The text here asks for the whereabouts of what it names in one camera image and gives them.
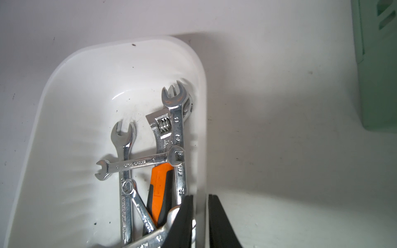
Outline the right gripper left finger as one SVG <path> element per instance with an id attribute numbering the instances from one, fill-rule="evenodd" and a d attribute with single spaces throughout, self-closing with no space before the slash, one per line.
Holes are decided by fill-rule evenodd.
<path id="1" fill-rule="evenodd" d="M 193 195 L 184 197 L 162 248 L 190 248 L 192 243 Z"/>

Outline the long silver combination wrench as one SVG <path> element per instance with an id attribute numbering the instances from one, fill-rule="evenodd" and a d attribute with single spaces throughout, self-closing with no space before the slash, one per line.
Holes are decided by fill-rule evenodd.
<path id="1" fill-rule="evenodd" d="M 116 148 L 120 161 L 129 160 L 132 145 L 136 137 L 133 123 L 128 125 L 128 130 L 122 132 L 122 121 L 113 127 L 111 141 Z M 133 211 L 130 193 L 132 192 L 132 171 L 126 170 L 119 173 L 120 186 L 120 221 L 121 221 L 121 246 L 124 247 L 133 241 Z"/>

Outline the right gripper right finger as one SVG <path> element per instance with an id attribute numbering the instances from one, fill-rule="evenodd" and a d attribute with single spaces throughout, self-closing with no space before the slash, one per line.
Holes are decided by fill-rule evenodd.
<path id="1" fill-rule="evenodd" d="M 242 248 L 217 195 L 208 196 L 211 248 Z"/>

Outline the white plastic storage box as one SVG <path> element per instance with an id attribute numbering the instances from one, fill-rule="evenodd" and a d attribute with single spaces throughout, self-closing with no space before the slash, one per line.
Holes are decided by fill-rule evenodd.
<path id="1" fill-rule="evenodd" d="M 49 78 L 29 140 L 6 248 L 118 247 L 118 176 L 99 181 L 101 159 L 116 160 L 111 130 L 135 123 L 135 158 L 153 154 L 146 115 L 162 108 L 161 91 L 181 81 L 194 102 L 185 123 L 188 191 L 195 196 L 197 246 L 205 245 L 207 82 L 185 42 L 144 37 L 87 47 Z"/>

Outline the small silver open-end wrench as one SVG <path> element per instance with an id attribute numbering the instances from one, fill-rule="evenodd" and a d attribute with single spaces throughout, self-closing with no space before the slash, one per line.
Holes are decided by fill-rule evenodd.
<path id="1" fill-rule="evenodd" d="M 173 167 L 182 165 L 185 162 L 185 150 L 177 145 L 170 148 L 168 152 L 155 154 L 148 157 L 131 159 L 126 161 L 119 161 L 111 163 L 108 160 L 100 160 L 96 164 L 101 166 L 99 172 L 95 174 L 98 180 L 104 181 L 110 174 L 129 171 L 132 169 L 158 166 L 168 163 Z"/>

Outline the short silver combination wrench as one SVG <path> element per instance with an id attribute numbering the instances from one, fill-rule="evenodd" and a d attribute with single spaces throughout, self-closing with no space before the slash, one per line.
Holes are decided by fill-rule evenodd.
<path id="1" fill-rule="evenodd" d="M 146 231 L 148 233 L 155 231 L 157 229 L 155 222 L 137 191 L 136 181 L 133 179 L 125 180 L 122 183 L 122 193 L 132 201 L 132 204 L 142 219 Z"/>

